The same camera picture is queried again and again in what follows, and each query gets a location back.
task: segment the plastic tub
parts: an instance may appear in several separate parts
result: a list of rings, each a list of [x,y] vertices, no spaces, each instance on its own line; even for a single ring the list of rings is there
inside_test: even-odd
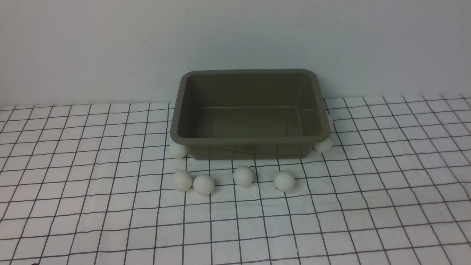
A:
[[[302,158],[329,134],[319,82],[304,69],[187,73],[170,129],[198,160]]]

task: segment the white grid mat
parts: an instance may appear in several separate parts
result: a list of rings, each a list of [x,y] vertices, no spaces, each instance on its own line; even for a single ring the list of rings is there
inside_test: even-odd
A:
[[[327,99],[331,152],[209,162],[166,154],[172,104],[3,108],[0,265],[469,264],[470,104]],[[172,190],[178,169],[214,192]]]

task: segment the white wall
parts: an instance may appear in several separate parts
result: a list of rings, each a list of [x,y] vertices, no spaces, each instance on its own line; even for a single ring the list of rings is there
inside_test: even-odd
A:
[[[471,90],[470,0],[2,0],[0,105],[171,101],[197,69],[325,97]]]

